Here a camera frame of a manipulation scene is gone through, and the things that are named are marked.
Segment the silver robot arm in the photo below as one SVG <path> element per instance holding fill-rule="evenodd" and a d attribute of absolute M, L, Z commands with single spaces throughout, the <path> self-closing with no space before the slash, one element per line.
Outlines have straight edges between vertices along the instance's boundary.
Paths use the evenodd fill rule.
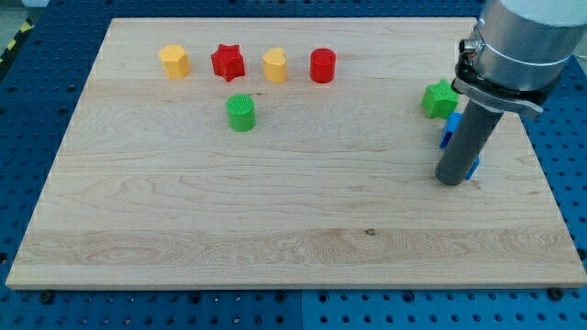
<path fill-rule="evenodd" d="M 586 32 L 586 0 L 487 1 L 452 88 L 491 112 L 535 119 Z"/>

